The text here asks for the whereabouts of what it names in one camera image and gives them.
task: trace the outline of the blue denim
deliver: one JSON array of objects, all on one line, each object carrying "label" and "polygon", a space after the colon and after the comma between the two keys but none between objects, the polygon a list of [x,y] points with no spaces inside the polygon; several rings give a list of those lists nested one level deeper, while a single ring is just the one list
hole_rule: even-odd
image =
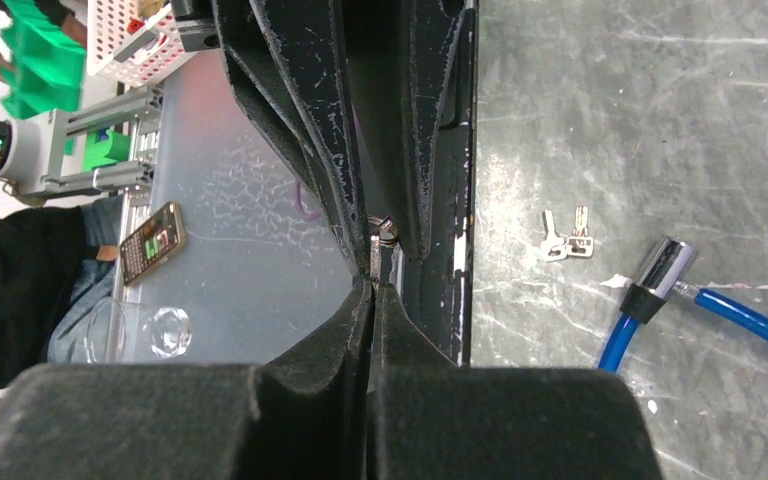
[{"label": "blue denim", "polygon": [[[122,218],[122,197],[102,198],[81,207],[87,245],[118,245]],[[83,350],[89,313],[100,300],[113,292],[115,264],[84,260],[72,289],[69,311],[57,324],[48,343],[52,363],[86,362]]]}]

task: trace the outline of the marble surface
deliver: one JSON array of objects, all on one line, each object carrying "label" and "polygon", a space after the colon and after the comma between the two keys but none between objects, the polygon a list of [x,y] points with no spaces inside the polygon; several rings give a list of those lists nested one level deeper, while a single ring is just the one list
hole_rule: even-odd
[{"label": "marble surface", "polygon": [[[768,0],[482,2],[474,365],[595,366],[663,234],[768,314]],[[590,207],[589,260],[546,264]],[[768,479],[768,345],[670,302],[620,369],[671,479]]]}]

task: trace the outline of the silver key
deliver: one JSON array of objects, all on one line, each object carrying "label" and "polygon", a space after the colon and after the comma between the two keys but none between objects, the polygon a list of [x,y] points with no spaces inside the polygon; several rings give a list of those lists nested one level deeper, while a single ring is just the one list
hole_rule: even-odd
[{"label": "silver key", "polygon": [[575,228],[567,237],[566,251],[570,257],[590,258],[593,256],[593,237],[587,228],[589,212],[587,207],[579,205],[575,209]]},{"label": "silver key", "polygon": [[555,215],[551,210],[543,210],[543,225],[546,227],[546,240],[540,242],[540,256],[544,262],[556,262],[567,258],[566,240],[558,235],[555,228]]}]

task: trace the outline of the smartphone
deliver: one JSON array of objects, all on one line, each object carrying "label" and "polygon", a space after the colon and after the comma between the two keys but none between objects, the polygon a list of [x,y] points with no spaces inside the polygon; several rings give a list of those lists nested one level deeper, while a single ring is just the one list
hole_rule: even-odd
[{"label": "smartphone", "polygon": [[187,230],[181,218],[181,206],[168,202],[119,246],[125,286],[142,280],[186,242]]}]

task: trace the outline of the blue cable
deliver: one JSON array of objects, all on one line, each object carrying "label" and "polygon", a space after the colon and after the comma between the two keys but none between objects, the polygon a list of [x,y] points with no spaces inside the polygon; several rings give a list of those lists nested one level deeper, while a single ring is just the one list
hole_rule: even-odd
[{"label": "blue cable", "polygon": [[696,302],[696,305],[716,313],[723,318],[731,320],[768,341],[768,318],[764,315],[706,288],[699,290],[694,301]]},{"label": "blue cable", "polygon": [[625,355],[628,344],[631,343],[631,338],[634,336],[634,332],[637,331],[638,325],[640,324],[637,320],[628,315],[622,314],[620,316],[614,331],[611,332],[611,336],[608,338],[608,343],[605,344],[605,351],[602,352],[602,358],[599,359],[599,368],[617,373],[622,357]]}]

